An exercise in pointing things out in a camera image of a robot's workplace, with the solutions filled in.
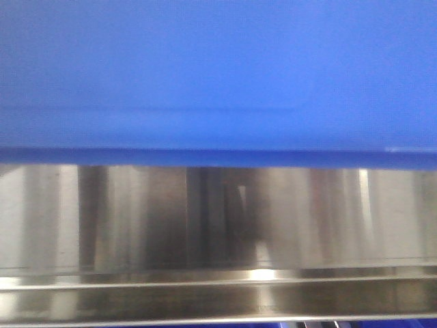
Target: blue bin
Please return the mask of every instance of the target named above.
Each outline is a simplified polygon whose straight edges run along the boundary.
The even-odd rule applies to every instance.
[[[0,161],[437,168],[437,2],[0,2]]]

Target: blue plastic surface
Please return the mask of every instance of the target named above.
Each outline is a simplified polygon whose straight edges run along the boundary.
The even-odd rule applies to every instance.
[[[361,328],[437,328],[437,319],[363,321]]]
[[[0,161],[437,168],[437,1],[0,1]]]

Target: shiny metal surface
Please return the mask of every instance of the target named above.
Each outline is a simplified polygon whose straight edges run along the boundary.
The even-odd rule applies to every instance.
[[[0,325],[437,316],[437,173],[0,165]]]

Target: stainless steel surface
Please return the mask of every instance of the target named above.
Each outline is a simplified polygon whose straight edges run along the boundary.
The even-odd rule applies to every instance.
[[[437,173],[0,165],[0,325],[437,316]]]

